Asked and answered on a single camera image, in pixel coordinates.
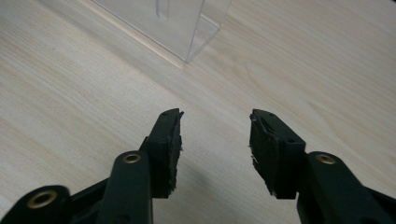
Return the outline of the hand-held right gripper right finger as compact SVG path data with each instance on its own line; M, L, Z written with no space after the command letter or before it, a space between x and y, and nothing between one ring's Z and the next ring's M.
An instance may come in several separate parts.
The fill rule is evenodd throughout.
M277 199L294 199L305 141L274 113L253 109L249 116L253 166Z

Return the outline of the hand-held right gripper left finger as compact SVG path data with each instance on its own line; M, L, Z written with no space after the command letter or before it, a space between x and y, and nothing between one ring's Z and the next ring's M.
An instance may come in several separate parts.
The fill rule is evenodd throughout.
M176 189L177 163L182 150L182 116L178 108L162 112L140 147L148 154L152 198L167 199Z

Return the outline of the clear acrylic stand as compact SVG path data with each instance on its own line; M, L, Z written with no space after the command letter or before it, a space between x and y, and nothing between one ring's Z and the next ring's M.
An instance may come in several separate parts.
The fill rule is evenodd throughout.
M232 0L92 0L188 62L219 31Z

